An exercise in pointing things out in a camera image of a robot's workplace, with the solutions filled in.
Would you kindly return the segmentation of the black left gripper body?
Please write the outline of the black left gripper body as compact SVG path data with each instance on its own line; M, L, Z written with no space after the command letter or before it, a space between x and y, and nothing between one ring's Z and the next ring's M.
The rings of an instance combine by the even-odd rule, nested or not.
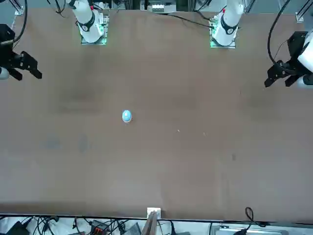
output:
M298 56L300 55L304 42L308 32L307 31L296 31L287 40L290 59L282 63L281 66L288 70L293 70L292 75L303 76L308 73L308 70L298 61Z

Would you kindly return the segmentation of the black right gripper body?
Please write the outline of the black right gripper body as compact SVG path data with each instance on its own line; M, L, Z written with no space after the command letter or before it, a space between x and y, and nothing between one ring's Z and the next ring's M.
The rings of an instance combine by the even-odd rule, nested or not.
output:
M14 51L15 32L6 24L0 25L0 66L6 69L22 69L23 52Z

